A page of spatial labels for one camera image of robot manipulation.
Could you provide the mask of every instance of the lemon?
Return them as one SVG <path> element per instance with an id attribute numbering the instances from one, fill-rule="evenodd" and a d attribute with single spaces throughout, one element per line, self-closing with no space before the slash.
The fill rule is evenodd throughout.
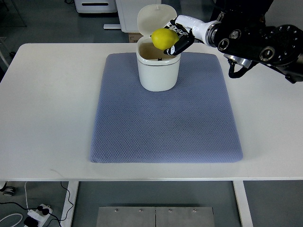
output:
<path id="1" fill-rule="evenodd" d="M 160 28 L 152 33 L 151 40 L 156 48 L 164 51 L 172 47 L 179 40 L 179 37 L 170 29 Z"/>

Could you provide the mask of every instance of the table leg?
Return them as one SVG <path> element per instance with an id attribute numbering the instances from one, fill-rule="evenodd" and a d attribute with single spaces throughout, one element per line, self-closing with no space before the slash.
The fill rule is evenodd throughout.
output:
<path id="1" fill-rule="evenodd" d="M 61 221 L 61 226 L 62 227 L 71 227 L 71 222 L 72 222 L 72 217 L 74 214 L 74 209 L 75 209 L 75 205 L 76 205 L 76 198 L 77 198 L 77 192 L 78 192 L 78 186 L 79 186 L 79 181 L 69 181 L 68 182 L 68 190 L 70 191 L 71 195 L 70 195 L 70 202 L 74 204 L 74 206 L 71 208 L 71 204 L 68 201 L 69 198 L 69 193 L 66 192 L 66 196 L 65 196 L 65 202 L 64 202 L 64 207 L 63 207 L 63 211 L 62 211 L 62 217 L 61 220 L 65 219 L 66 217 L 66 212 L 67 213 L 67 217 L 66 220 Z"/>
<path id="2" fill-rule="evenodd" d="M 253 227 L 243 181 L 233 181 L 242 227 Z"/>

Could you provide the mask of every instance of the white container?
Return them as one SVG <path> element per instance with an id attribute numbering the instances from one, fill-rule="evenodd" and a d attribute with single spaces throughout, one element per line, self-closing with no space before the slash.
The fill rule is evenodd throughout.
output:
<path id="1" fill-rule="evenodd" d="M 136 55 L 140 82 L 146 90 L 166 91 L 177 82 L 180 54 L 164 54 L 154 47 L 150 38 L 153 31 L 165 27 L 176 17 L 175 9 L 163 4 L 146 6 L 138 14 L 138 28 L 143 37 L 137 43 Z"/>

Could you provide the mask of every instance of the robotic arm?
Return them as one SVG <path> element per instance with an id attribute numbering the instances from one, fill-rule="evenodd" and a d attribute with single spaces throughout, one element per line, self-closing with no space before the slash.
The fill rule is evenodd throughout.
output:
<path id="1" fill-rule="evenodd" d="M 177 32 L 180 40 L 165 54 L 178 55 L 196 39 L 224 53 L 231 78 L 239 78 L 261 63 L 291 83 L 303 81 L 303 31 L 293 25 L 265 26 L 264 16 L 247 17 L 230 10 L 208 23 L 180 15 L 166 28 Z M 242 66 L 238 72 L 234 71 L 235 64 Z"/>

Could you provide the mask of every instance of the gray floor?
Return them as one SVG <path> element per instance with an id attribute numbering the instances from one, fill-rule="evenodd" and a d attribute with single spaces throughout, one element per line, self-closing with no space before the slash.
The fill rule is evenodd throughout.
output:
<path id="1" fill-rule="evenodd" d="M 117 14 L 79 15 L 74 4 L 64 0 L 15 0 L 23 26 L 10 0 L 6 8 L 0 1 L 0 37 L 11 51 L 25 43 L 127 43 L 128 35 L 119 30 L 103 30 L 104 24 L 117 24 Z M 208 21 L 212 7 L 205 1 L 163 0 L 178 14 Z M 8 61 L 9 53 L 0 45 Z M 15 182 L 18 190 L 13 197 L 0 194 L 0 201 L 17 201 L 25 206 L 24 183 Z M 272 181 L 245 182 L 253 223 L 257 227 L 303 226 L 303 182 Z M 60 214 L 65 191 L 59 182 L 27 183 L 28 203 L 38 206 L 48 203 L 55 214 Z M 106 205 L 200 205 L 212 206 L 216 227 L 240 226 L 239 215 L 231 182 L 83 182 L 80 183 L 73 227 L 96 226 L 98 207 Z M 13 205 L 0 205 L 0 219 L 26 212 Z M 11 226 L 18 220 L 11 217 L 0 227 Z"/>

